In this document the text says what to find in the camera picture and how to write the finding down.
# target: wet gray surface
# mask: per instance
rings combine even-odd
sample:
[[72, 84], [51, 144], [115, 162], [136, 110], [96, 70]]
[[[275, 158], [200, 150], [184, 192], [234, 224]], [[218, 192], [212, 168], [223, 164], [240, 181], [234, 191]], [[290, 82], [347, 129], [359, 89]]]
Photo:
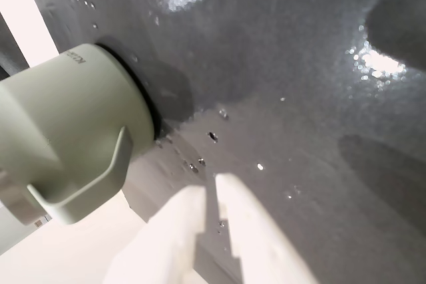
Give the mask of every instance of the wet gray surface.
[[36, 2], [59, 51], [109, 47], [164, 119], [130, 170], [134, 210], [208, 185], [196, 269], [210, 283], [226, 283], [214, 268], [239, 278], [218, 172], [241, 177], [321, 283], [426, 281], [424, 0]]

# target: white wall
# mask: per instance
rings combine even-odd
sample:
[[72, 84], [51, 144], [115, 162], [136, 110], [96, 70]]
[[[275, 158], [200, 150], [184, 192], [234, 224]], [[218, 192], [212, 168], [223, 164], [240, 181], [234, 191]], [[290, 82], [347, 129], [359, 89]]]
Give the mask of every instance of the white wall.
[[[145, 223], [120, 192], [83, 221], [54, 220], [0, 256], [0, 283], [99, 284], [109, 263]], [[191, 284], [206, 284], [195, 271]]]
[[0, 202], [0, 255], [33, 233], [34, 224], [22, 225]]

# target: gray surface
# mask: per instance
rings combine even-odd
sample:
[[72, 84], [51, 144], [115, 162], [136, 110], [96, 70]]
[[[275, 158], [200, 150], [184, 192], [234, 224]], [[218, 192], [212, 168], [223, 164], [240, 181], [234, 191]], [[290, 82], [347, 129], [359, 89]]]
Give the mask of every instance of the gray surface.
[[[426, 281], [424, 0], [83, 1], [36, 0], [58, 49], [116, 51], [172, 136], [129, 182], [150, 198], [146, 214], [184, 184], [205, 179], [214, 191], [213, 174], [231, 171], [322, 283]], [[405, 81], [377, 88], [352, 71], [345, 50], [358, 52], [365, 20], [369, 41], [406, 60]], [[207, 166], [177, 180], [172, 146], [174, 160]], [[162, 173], [149, 180], [149, 165]], [[209, 210], [203, 248], [237, 279]]]
[[0, 14], [0, 80], [27, 68], [27, 61]]

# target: water droplet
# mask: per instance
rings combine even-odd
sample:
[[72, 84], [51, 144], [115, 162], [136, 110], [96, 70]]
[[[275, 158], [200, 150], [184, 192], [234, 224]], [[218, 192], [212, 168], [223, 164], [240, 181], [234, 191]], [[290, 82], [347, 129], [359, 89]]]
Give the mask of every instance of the water droplet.
[[198, 173], [198, 169], [197, 169], [197, 167], [194, 165], [194, 164], [190, 164], [189, 165], [189, 168], [194, 172], [194, 173]]
[[227, 120], [229, 119], [228, 113], [225, 109], [220, 109], [219, 114], [222, 116], [223, 119]]
[[374, 76], [375, 78], [380, 78], [381, 77], [381, 71], [373, 71], [371, 73], [372, 76]]
[[284, 195], [285, 195], [286, 199], [288, 199], [288, 200], [292, 199], [292, 194], [289, 191], [285, 191]]
[[209, 132], [209, 133], [207, 133], [207, 135], [214, 141], [214, 143], [218, 142], [218, 136], [215, 135], [215, 133]]

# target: sage green cylindrical object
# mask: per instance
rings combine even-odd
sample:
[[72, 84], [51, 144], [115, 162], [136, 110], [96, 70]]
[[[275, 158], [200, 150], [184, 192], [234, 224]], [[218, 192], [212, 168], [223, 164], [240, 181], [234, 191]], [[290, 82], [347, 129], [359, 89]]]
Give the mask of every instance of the sage green cylindrical object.
[[140, 91], [96, 45], [80, 45], [0, 82], [0, 167], [63, 223], [114, 196], [130, 158], [153, 140]]

